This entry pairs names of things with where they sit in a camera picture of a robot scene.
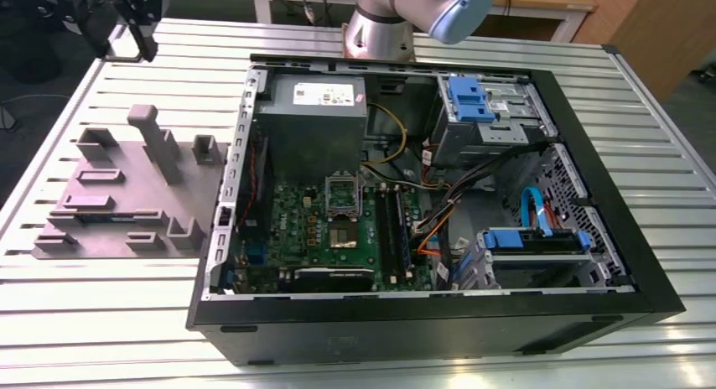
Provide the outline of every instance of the power supply label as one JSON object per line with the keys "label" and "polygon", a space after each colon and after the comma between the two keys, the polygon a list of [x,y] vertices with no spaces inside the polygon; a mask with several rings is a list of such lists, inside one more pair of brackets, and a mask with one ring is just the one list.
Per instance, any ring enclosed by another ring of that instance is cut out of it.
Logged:
{"label": "power supply label", "polygon": [[353,85],[297,83],[293,87],[297,106],[354,106]]}

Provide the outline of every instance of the sticker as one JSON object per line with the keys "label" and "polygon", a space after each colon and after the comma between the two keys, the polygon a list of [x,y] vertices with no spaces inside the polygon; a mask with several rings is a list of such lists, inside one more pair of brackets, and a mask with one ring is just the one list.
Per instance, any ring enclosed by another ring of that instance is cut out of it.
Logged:
{"label": "sticker", "polygon": [[354,106],[353,85],[296,83],[293,104],[297,106]]}
{"label": "sticker", "polygon": [[422,150],[422,163],[429,167],[433,163],[433,154],[428,150]]}
{"label": "sticker", "polygon": [[457,238],[457,242],[454,243],[454,250],[460,251],[468,247],[469,241],[465,240],[462,237]]}
{"label": "sticker", "polygon": [[566,5],[566,9],[592,10],[594,7],[589,5]]}
{"label": "sticker", "polygon": [[502,101],[490,101],[490,109],[492,111],[509,111]]}
{"label": "sticker", "polygon": [[442,265],[442,262],[437,263],[437,274],[440,275],[440,277],[442,277],[444,281],[448,281],[449,272],[445,265]]}

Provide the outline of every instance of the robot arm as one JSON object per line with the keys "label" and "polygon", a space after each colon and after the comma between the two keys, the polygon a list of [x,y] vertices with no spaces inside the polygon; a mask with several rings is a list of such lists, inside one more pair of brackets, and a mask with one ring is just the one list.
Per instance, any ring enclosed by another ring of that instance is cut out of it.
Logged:
{"label": "robot arm", "polygon": [[352,58],[410,60],[413,25],[444,44],[474,31],[493,0],[357,0],[345,30],[344,50]]}
{"label": "robot arm", "polygon": [[12,0],[29,17],[57,17],[66,29],[81,34],[97,56],[114,62],[152,61],[156,41],[152,38],[169,0],[105,0],[120,14],[136,42],[137,54],[120,56],[108,41],[113,24],[105,25],[100,8],[92,0]]}

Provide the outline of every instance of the green circuit board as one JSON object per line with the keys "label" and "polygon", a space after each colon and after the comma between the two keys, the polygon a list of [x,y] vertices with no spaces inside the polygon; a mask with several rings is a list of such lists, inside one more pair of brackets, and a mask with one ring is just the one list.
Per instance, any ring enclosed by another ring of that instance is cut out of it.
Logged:
{"label": "green circuit board", "polygon": [[[266,262],[264,266],[249,267],[246,271],[254,292],[274,292],[272,270],[277,267],[360,267],[374,271],[374,291],[429,289],[428,262],[412,265],[410,278],[384,276],[376,220],[378,189],[360,189],[362,215],[353,220],[344,216],[333,219],[325,216],[324,190],[322,184],[274,186]],[[401,191],[400,197],[409,225],[420,217],[418,197],[410,190]],[[354,203],[358,198],[354,197],[352,184],[333,184],[330,198],[338,201],[338,205]]]}

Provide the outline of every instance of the white desk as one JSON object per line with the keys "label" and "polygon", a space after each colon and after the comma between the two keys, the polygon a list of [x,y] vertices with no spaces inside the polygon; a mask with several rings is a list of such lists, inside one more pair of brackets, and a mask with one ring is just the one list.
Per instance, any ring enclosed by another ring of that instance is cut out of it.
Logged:
{"label": "white desk", "polygon": [[[273,23],[270,15],[270,1],[300,2],[301,0],[253,0],[253,6],[256,10],[256,23]],[[318,3],[322,2],[322,0],[306,1]],[[356,0],[328,0],[328,3],[354,5]],[[502,11],[502,7],[494,6],[490,9],[490,14],[501,15]],[[560,26],[557,27],[552,36],[552,42],[554,43],[568,43],[569,41],[572,41],[573,35],[580,29],[581,22],[584,22],[584,18],[586,17],[586,15],[588,12],[584,11],[584,8],[580,8],[580,10],[562,10],[549,8],[510,8],[510,16],[524,18],[550,18],[560,21]]]}
{"label": "white desk", "polygon": [[94,61],[0,210],[0,385],[410,389],[660,388],[716,382],[716,180],[618,57],[601,47],[416,36],[417,59],[553,72],[686,311],[562,355],[240,368],[185,330],[196,259],[37,261],[32,242],[85,127],[141,141],[154,104],[178,142],[229,142],[253,52],[338,56],[337,29],[165,19],[152,63]]}

